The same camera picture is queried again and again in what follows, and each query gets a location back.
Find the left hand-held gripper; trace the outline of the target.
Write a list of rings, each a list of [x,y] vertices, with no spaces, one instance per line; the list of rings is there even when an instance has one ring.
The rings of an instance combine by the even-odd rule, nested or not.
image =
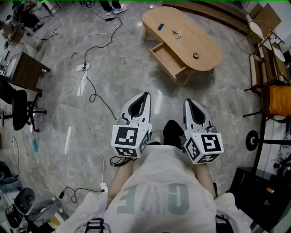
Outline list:
[[[128,100],[113,126],[111,146],[120,157],[140,158],[151,139],[151,95],[142,92]]]

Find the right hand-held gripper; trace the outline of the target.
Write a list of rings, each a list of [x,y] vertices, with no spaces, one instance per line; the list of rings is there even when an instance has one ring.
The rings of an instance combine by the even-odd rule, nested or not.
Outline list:
[[[181,138],[182,151],[193,164],[213,162],[224,152],[221,134],[212,126],[211,116],[201,104],[189,98],[185,100],[183,123],[187,130]],[[196,125],[209,128],[194,130]]]

